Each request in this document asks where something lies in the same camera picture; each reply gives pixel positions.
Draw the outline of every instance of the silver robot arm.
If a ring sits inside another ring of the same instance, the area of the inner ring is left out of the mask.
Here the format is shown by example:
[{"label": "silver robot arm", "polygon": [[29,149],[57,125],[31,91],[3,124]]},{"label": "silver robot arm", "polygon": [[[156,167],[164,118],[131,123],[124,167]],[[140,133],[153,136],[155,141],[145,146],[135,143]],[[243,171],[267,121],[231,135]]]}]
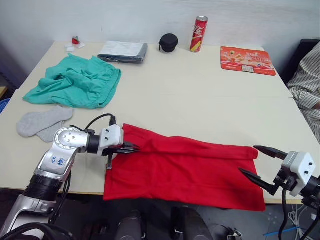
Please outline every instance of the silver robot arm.
[{"label": "silver robot arm", "polygon": [[[25,223],[48,223],[49,215],[57,205],[59,189],[67,180],[77,153],[108,156],[110,169],[113,153],[127,154],[135,151],[133,144],[124,144],[124,132],[116,124],[102,129],[100,136],[94,135],[94,131],[88,133],[74,127],[61,128],[55,133],[53,145],[42,157],[29,185],[17,198],[2,226],[0,237]],[[23,216],[25,212],[34,214],[26,219]],[[43,233],[37,232],[31,235],[42,239]]]}]

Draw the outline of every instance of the green cloth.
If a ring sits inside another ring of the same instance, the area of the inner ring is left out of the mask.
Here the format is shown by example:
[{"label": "green cloth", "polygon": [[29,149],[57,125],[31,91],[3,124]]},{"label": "green cloth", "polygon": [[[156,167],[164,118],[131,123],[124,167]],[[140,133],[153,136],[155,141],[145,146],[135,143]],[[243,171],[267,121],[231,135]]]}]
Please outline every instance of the green cloth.
[{"label": "green cloth", "polygon": [[32,104],[105,107],[116,93],[121,70],[95,56],[88,60],[68,55],[58,65],[49,67],[38,86],[23,99]]}]

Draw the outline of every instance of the folded gray cloth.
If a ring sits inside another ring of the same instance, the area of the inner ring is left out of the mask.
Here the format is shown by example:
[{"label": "folded gray cloth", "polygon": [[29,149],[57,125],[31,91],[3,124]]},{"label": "folded gray cloth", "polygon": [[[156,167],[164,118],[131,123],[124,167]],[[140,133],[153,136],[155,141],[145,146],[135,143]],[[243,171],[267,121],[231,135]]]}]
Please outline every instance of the folded gray cloth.
[{"label": "folded gray cloth", "polygon": [[63,121],[73,115],[72,108],[55,106],[46,112],[28,112],[16,124],[16,131],[22,137],[37,135],[44,142],[53,142],[56,131],[63,127]]}]

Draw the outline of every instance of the orange mouse pad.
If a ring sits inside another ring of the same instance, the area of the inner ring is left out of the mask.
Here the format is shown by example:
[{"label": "orange mouse pad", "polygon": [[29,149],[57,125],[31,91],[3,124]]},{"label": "orange mouse pad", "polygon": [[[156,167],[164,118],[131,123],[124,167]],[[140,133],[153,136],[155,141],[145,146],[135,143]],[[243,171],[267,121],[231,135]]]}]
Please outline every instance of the orange mouse pad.
[{"label": "orange mouse pad", "polygon": [[276,75],[269,54],[266,51],[236,47],[220,47],[221,68],[254,74]]}]

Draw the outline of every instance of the coca-cola can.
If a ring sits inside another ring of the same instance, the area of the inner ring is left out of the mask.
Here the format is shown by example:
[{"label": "coca-cola can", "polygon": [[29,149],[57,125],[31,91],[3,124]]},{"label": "coca-cola can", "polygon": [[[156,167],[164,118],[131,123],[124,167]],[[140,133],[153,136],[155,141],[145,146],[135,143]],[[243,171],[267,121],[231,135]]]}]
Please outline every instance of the coca-cola can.
[{"label": "coca-cola can", "polygon": [[201,45],[204,41],[207,23],[208,23],[208,18],[206,16],[197,16],[196,17],[192,41],[191,41],[191,45],[190,45],[191,52],[197,53],[200,51]]}]

